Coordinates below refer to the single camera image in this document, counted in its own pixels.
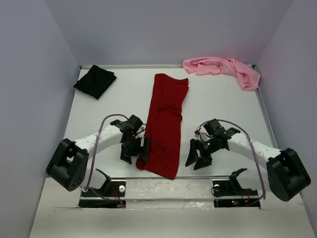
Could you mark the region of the red t shirt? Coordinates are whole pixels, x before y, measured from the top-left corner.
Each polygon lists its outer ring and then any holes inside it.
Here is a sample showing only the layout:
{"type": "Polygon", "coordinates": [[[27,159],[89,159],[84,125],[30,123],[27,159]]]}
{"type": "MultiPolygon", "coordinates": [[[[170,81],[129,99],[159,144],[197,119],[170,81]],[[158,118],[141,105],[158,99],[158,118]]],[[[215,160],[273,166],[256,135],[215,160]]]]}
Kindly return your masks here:
{"type": "Polygon", "coordinates": [[[149,140],[148,160],[138,158],[138,169],[175,179],[180,160],[182,104],[189,90],[188,83],[187,78],[155,75],[145,131],[149,140]]]}

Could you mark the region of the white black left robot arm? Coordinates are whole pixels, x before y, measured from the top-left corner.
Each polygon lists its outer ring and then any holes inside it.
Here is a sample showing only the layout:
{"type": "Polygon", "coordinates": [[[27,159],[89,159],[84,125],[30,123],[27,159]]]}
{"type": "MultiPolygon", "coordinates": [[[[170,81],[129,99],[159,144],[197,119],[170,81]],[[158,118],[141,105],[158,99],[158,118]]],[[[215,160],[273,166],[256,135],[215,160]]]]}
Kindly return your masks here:
{"type": "Polygon", "coordinates": [[[146,126],[135,115],[101,124],[98,132],[82,139],[63,139],[46,167],[46,174],[67,191],[81,188],[105,198],[111,187],[111,178],[94,167],[96,155],[119,144],[120,159],[132,164],[133,158],[148,160],[149,140],[142,133],[146,126]]]}

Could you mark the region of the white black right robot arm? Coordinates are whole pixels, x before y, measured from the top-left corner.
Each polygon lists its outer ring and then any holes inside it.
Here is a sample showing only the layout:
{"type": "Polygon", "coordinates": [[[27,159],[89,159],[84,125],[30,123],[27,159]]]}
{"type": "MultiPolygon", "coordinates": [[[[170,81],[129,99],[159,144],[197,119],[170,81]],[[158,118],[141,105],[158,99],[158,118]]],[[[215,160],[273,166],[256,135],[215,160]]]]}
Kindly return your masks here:
{"type": "Polygon", "coordinates": [[[298,153],[287,148],[280,150],[265,146],[250,138],[237,124],[225,129],[221,119],[208,120],[197,127],[190,140],[185,166],[194,170],[212,164],[212,155],[220,150],[237,153],[256,165],[256,172],[247,168],[233,171],[227,180],[213,184],[211,190],[217,198],[241,195],[247,190],[261,190],[261,199],[272,192],[279,200],[288,202],[311,184],[311,178],[298,153]]]}

